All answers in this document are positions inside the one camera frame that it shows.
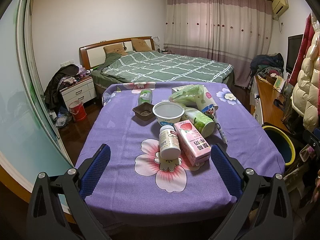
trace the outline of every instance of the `milk carton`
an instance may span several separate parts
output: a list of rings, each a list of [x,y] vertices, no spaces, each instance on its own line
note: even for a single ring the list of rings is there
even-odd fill
[[[188,157],[192,166],[199,165],[210,158],[210,145],[194,127],[190,120],[174,124],[180,149]]]

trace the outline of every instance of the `red bucket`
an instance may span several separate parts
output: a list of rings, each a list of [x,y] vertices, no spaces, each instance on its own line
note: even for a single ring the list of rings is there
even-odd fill
[[[80,122],[87,117],[83,107],[83,102],[80,100],[74,101],[69,105],[69,111],[75,122]]]

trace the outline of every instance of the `plastic bottle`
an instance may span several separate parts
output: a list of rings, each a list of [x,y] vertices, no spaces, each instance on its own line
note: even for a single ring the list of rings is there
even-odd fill
[[[184,105],[183,108],[184,115],[181,117],[182,121],[189,119],[204,138],[213,133],[216,126],[210,117],[206,116],[195,108],[186,107]]]
[[[138,98],[138,105],[141,105],[145,102],[147,102],[149,104],[151,104],[151,102],[152,102],[152,90],[151,89],[145,88],[145,89],[141,90],[141,93]]]
[[[160,156],[165,160],[174,160],[181,154],[176,131],[171,125],[160,128],[159,134]]]

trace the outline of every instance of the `green bedsheet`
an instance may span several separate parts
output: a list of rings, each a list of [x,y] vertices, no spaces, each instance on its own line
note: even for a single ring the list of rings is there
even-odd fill
[[[233,72],[233,66],[201,57],[162,54],[155,51],[123,56],[109,67],[91,73],[96,85],[147,81],[218,82]]]

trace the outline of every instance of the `blue mesh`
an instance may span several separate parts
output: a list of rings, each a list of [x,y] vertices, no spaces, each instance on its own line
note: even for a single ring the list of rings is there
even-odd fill
[[[242,195],[241,178],[217,145],[211,148],[211,160],[217,168],[230,195],[239,199]]]
[[[318,128],[313,130],[313,134],[320,140],[320,130]]]
[[[85,197],[90,196],[96,187],[102,173],[110,161],[110,147],[106,145],[99,152],[98,156],[92,162],[90,167],[85,172],[81,179],[81,188],[79,194],[84,200]]]

